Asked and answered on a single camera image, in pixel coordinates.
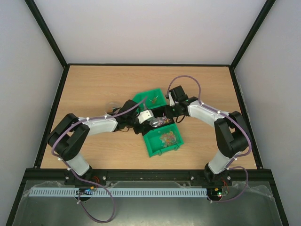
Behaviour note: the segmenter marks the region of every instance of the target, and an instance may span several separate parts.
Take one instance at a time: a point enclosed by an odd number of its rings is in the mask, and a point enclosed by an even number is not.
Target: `white wall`
[[[230,64],[265,0],[35,0],[68,63]]]
[[[301,1],[276,1],[236,69],[264,167],[300,225]]]
[[[32,167],[62,67],[24,0],[0,7],[0,225]]]

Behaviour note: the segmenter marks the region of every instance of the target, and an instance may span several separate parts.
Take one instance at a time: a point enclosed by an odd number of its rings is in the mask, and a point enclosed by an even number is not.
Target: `green container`
[[[176,144],[164,147],[163,142],[160,140],[162,134],[168,133],[172,131],[176,138]],[[183,139],[179,133],[179,130],[175,124],[167,125],[160,127],[158,129],[154,129],[149,131],[147,134],[143,136],[143,139],[146,144],[147,151],[149,156],[152,157],[154,155],[161,155],[164,152],[168,152],[170,150],[177,150],[181,145],[184,144]]]
[[[138,103],[147,97],[145,103],[148,109],[153,109],[161,106],[167,105],[164,95],[162,94],[161,89],[153,89],[143,93],[138,93],[133,100]],[[140,104],[141,110],[144,109],[143,104]]]

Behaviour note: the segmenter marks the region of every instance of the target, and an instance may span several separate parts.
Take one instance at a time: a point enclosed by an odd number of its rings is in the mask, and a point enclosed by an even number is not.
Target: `wooden table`
[[[202,100],[223,111],[239,111],[237,97],[227,67],[191,66],[71,66],[57,109],[53,128],[68,113],[93,117],[105,113],[108,102],[124,104],[135,94],[155,88],[166,93],[178,75],[191,75],[202,86]],[[198,86],[188,78],[176,80],[189,97],[198,95]],[[81,154],[94,169],[203,169],[217,152],[214,129],[202,121],[186,117],[177,124],[184,140],[177,151],[149,157],[142,135],[129,132],[102,133],[87,137]],[[253,155],[232,164],[255,169]],[[65,168],[47,146],[41,168]]]

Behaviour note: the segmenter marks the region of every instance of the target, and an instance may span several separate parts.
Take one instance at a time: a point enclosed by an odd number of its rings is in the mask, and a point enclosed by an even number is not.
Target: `black frame edge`
[[[229,67],[230,65],[203,65],[203,64],[69,64],[75,66],[162,66],[162,67]]]
[[[42,14],[40,13],[36,3],[34,2],[34,0],[25,0],[25,2],[27,4],[28,8],[30,9],[30,11],[32,12],[32,15],[36,19],[40,29],[43,31],[47,41],[49,42],[52,50],[55,53],[57,59],[61,63],[62,67],[65,68],[67,66],[67,62],[65,61],[65,58],[63,57],[58,45],[56,44],[56,41],[53,38],[45,20],[43,19]]]
[[[29,168],[25,170],[21,185],[19,187],[19,190],[17,192],[13,207],[11,209],[10,215],[8,217],[6,226],[12,226],[15,215],[19,206],[19,202],[22,198],[24,188],[26,185],[26,182],[28,180],[41,180],[41,181],[65,181],[65,173],[67,170],[65,169],[35,169],[35,168]],[[169,178],[170,181],[173,181],[175,176],[180,176],[180,179],[187,179],[189,181],[191,175],[202,175],[204,174],[204,170],[138,170],[138,169],[132,169],[132,170],[126,170],[126,169],[96,169],[96,172],[105,173],[108,178],[110,177],[112,180],[114,180],[114,177],[116,179],[123,179],[127,178],[129,180],[132,180],[133,178],[135,180],[140,179],[142,176],[142,173],[145,174],[151,174],[153,179],[157,179],[158,177],[163,176],[164,178]],[[278,213],[280,216],[280,219],[282,221],[282,224],[284,226],[288,226],[288,220],[284,211],[284,208],[281,203],[281,199],[275,184],[275,180],[273,177],[273,174],[270,169],[248,169],[249,174],[249,181],[267,181],[270,184],[273,197],[275,198],[275,202],[277,205]],[[244,181],[246,179],[246,174],[243,170],[231,170],[231,178],[233,181]]]
[[[8,216],[8,220],[6,222],[6,226],[12,226],[13,223],[14,223],[15,216],[17,214],[17,210],[18,210],[18,207],[19,207],[19,203],[21,201],[21,198],[22,198],[22,195],[23,195],[23,192],[24,192],[24,189],[25,189],[25,184],[26,183],[22,182],[19,186],[18,192],[17,192],[16,197],[15,197],[15,201],[13,203],[10,214]]]
[[[257,33],[257,31],[259,30],[262,22],[264,21],[265,17],[268,15],[270,9],[272,8],[272,6],[274,5],[276,0],[267,0],[259,15],[257,16],[254,24],[252,25],[249,33],[247,34],[243,44],[241,45],[241,47],[239,48],[239,51],[237,52],[232,64],[231,64],[231,68],[235,69],[236,66],[238,65],[240,59],[243,57],[246,49],[248,48],[248,46],[250,45],[251,41],[253,40],[255,34]]]
[[[38,153],[37,153],[37,157],[36,157],[36,160],[35,160],[34,165],[33,165],[35,168],[39,168],[41,166],[43,156],[44,156],[44,153],[45,153],[45,149],[46,149],[46,146],[47,146],[47,136],[51,132],[51,128],[52,128],[52,125],[53,125],[53,122],[54,122],[54,119],[55,119],[55,114],[56,114],[58,105],[60,103],[61,95],[62,95],[62,92],[63,92],[63,88],[65,86],[65,82],[66,82],[66,79],[67,79],[69,68],[70,68],[70,66],[67,65],[63,70],[63,73],[62,73],[62,76],[61,76],[61,79],[60,79],[60,83],[58,85],[58,88],[57,88],[57,91],[56,91],[56,94],[55,94],[55,98],[54,98],[54,101],[53,101],[53,104],[52,104],[52,107],[51,107],[51,110],[50,110],[50,114],[49,114],[49,117],[48,117],[48,120],[47,120],[47,124],[46,124],[45,130],[44,130],[44,133],[43,133],[41,144],[40,144],[40,147],[39,147],[39,150],[38,150]]]
[[[247,110],[246,110],[245,102],[244,102],[244,99],[242,97],[242,93],[241,93],[241,90],[240,90],[240,87],[239,87],[239,84],[238,84],[238,81],[237,81],[237,77],[236,77],[235,72],[234,72],[234,68],[229,67],[229,71],[230,71],[230,75],[231,75],[231,78],[232,78],[232,82],[233,82],[234,90],[235,90],[235,93],[236,93],[236,96],[237,96],[237,100],[238,100],[238,104],[239,104],[239,107],[240,107],[241,114],[242,114],[242,116],[243,116],[243,118],[246,122],[246,125],[247,125],[247,127],[250,131],[250,135],[251,135],[251,138],[252,138],[252,152],[253,152],[254,160],[255,160],[255,163],[256,163],[256,167],[258,169],[262,169],[263,168],[262,161],[261,161],[261,158],[260,158],[260,154],[259,154],[259,151],[258,151],[256,140],[255,140],[255,137],[254,137],[254,134],[253,134],[253,131],[252,131],[252,127],[251,127],[249,116],[248,116],[248,113],[247,113]]]

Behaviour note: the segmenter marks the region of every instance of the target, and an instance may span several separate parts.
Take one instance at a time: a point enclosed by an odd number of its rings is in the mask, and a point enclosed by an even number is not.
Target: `robotic arm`
[[[232,118],[250,137],[249,130],[242,115],[235,111],[219,112],[217,109],[199,102],[196,97],[188,98],[181,86],[169,91],[169,105],[172,107],[170,117],[178,115],[191,116],[207,123],[215,129],[216,141],[219,150],[215,157],[205,166],[205,177],[209,182],[215,175],[222,173],[233,158],[248,147],[248,142],[242,132],[225,118],[223,114]]]
[[[235,156],[244,151],[248,142],[244,135],[238,130],[233,123],[220,113],[216,113],[209,109],[214,109],[205,104],[200,104],[196,97],[188,98],[181,86],[175,87],[169,91],[167,96],[169,105],[166,106],[166,116],[171,119],[173,117],[191,116],[198,118],[208,125],[215,128],[217,146],[219,148],[215,157],[205,166],[205,177],[209,182],[213,178],[222,173],[229,162]],[[118,115],[130,108],[133,108],[136,102],[132,100],[126,101],[124,106],[119,109]],[[87,136],[102,133],[114,132],[124,129],[125,127],[134,128],[136,134],[144,131],[144,128],[150,127],[150,121],[154,119],[154,114],[151,110],[137,110],[139,107],[133,108],[126,114],[112,118],[116,115],[115,112],[108,113],[103,119],[90,121],[87,118],[86,122],[74,127],[72,135],[66,134],[55,147],[55,151],[64,159],[73,170],[79,175],[84,176],[91,167],[79,153]],[[222,112],[235,120],[249,135],[247,126],[239,112]],[[78,118],[74,114],[66,115],[57,127],[48,136],[48,144],[52,147],[60,135],[66,131],[73,123],[84,119]]]

